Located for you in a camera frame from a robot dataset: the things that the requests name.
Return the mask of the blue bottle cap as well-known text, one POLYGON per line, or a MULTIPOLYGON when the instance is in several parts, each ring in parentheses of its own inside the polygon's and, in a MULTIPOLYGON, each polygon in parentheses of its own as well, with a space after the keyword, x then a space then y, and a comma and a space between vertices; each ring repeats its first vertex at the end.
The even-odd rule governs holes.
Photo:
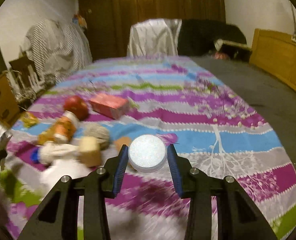
POLYGON ((39 148, 38 147, 36 147, 32 151, 32 153, 30 154, 30 160, 35 164, 40 163, 40 155, 39 155, 39 148))

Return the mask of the white towel sock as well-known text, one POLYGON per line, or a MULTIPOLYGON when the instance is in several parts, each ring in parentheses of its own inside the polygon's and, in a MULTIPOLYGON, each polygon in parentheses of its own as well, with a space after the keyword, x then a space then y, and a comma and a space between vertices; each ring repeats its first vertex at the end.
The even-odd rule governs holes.
POLYGON ((46 142, 38 149, 38 161, 42 165, 49 166, 59 159, 77 159, 79 147, 72 144, 57 144, 52 141, 46 142))

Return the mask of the pale yellow sponge block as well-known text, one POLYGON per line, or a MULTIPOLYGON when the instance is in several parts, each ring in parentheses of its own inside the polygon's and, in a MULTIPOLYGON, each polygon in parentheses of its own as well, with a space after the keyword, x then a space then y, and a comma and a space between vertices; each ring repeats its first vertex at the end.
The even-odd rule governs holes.
POLYGON ((95 137, 81 137, 78 159, 87 167, 101 164, 101 148, 95 137))

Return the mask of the beige knitted ball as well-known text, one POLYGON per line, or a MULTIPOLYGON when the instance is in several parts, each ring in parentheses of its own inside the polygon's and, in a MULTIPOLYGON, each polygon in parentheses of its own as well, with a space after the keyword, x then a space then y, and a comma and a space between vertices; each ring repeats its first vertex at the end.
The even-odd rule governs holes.
POLYGON ((89 124, 84 130, 84 136, 95 137, 101 150, 107 149, 110 145, 109 130, 100 124, 89 124))

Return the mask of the brown sponge block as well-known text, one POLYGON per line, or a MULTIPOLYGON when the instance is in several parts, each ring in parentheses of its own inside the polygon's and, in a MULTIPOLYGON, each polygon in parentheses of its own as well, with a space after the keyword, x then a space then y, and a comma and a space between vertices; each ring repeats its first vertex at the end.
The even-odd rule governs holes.
POLYGON ((129 137, 120 137, 119 139, 114 141, 115 148, 117 152, 120 152, 123 145, 129 146, 132 142, 132 139, 129 137))

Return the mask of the white round plastic lid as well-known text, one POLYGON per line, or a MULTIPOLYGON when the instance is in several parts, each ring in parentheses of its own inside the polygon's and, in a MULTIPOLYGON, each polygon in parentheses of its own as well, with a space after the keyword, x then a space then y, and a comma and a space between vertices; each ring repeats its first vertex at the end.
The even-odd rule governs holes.
POLYGON ((128 159, 130 165, 139 172, 156 172, 166 162, 166 146, 162 139, 155 135, 141 135, 131 142, 128 159))

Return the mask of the gold foil candy wrapper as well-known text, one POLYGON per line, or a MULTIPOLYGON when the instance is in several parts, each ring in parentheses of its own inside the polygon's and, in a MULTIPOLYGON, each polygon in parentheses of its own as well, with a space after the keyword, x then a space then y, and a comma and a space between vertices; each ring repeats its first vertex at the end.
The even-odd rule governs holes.
POLYGON ((20 116, 20 120, 22 121, 22 125, 25 128, 31 128, 39 123, 39 119, 30 112, 24 112, 20 116))

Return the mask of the wooden chest of drawers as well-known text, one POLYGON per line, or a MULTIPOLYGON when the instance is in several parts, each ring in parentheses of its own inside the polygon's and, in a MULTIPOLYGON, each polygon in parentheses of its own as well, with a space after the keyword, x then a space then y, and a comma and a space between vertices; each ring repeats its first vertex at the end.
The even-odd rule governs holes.
POLYGON ((0 121, 10 127, 19 118, 20 110, 5 73, 0 75, 0 121))

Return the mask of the dark wooden side chair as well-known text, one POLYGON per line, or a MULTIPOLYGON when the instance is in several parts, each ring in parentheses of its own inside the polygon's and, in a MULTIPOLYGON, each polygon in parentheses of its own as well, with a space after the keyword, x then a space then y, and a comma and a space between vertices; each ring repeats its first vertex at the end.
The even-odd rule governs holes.
POLYGON ((45 90, 46 83, 43 75, 37 73, 34 61, 22 56, 9 62, 19 90, 16 91, 19 99, 36 99, 41 91, 45 90))

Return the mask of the colourful striped floral bedsheet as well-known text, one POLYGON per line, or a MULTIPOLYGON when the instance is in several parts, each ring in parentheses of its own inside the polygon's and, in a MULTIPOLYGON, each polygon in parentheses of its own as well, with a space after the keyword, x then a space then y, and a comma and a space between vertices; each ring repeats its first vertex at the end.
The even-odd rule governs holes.
POLYGON ((186 57, 96 62, 38 98, 29 111, 37 125, 12 128, 0 173, 0 224, 18 237, 44 198, 45 167, 31 161, 37 136, 63 114, 67 98, 90 100, 98 92, 127 98, 129 111, 113 120, 90 111, 77 129, 100 124, 111 140, 154 134, 215 178, 233 176, 259 207, 278 239, 296 226, 296 171, 269 123, 213 74, 186 57))

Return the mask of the red apple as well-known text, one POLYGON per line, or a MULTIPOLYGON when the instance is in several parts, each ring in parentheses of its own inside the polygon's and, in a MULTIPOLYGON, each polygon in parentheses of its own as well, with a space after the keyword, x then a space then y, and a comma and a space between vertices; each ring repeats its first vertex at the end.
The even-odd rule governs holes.
POLYGON ((70 96, 65 100, 64 110, 73 113, 80 121, 85 120, 89 115, 86 102, 77 95, 70 96))

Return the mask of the red pink carton box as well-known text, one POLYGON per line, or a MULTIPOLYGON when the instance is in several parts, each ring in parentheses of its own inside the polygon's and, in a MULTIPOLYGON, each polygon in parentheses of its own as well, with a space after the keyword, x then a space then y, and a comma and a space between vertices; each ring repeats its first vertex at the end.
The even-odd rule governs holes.
POLYGON ((112 119, 119 119, 130 109, 128 99, 105 93, 96 94, 89 103, 93 111, 112 119))

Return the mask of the striped grey white cloth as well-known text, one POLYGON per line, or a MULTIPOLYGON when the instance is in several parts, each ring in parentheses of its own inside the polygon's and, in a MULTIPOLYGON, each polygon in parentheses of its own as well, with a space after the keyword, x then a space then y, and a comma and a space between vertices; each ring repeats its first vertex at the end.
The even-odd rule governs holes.
POLYGON ((25 51, 47 82, 60 83, 92 63, 88 39, 75 23, 45 19, 31 26, 25 51))

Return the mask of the wooden bed headboard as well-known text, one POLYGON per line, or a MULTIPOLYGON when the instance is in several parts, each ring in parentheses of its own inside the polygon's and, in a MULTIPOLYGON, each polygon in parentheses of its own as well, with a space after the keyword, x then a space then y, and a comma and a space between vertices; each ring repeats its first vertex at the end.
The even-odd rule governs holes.
POLYGON ((250 63, 296 91, 296 42, 290 34, 255 29, 250 63))

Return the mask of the dark wooden door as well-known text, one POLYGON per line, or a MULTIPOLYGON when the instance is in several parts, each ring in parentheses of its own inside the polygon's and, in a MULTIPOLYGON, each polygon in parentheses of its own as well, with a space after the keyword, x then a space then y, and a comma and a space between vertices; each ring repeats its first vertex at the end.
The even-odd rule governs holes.
POLYGON ((92 59, 118 57, 112 0, 78 0, 79 13, 87 23, 92 59))

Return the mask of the black cloth pile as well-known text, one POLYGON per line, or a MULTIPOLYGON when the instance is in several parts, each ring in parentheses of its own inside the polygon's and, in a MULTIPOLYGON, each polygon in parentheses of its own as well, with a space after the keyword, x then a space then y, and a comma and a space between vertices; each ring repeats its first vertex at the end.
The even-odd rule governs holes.
POLYGON ((246 37, 233 24, 215 20, 183 20, 178 36, 179 56, 202 56, 215 50, 219 39, 246 45, 246 37))

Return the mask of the silver cloth covered chair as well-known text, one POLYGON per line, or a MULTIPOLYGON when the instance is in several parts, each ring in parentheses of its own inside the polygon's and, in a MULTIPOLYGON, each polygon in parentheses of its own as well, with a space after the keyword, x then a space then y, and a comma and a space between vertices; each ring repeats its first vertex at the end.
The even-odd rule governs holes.
POLYGON ((156 18, 131 26, 127 56, 177 56, 181 19, 156 18))

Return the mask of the dark wooden wardrobe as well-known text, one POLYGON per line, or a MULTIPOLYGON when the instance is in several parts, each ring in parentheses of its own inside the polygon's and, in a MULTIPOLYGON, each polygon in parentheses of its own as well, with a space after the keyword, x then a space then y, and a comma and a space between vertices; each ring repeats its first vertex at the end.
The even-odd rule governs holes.
POLYGON ((225 22, 224 0, 112 0, 119 56, 126 56, 132 25, 153 18, 225 22))

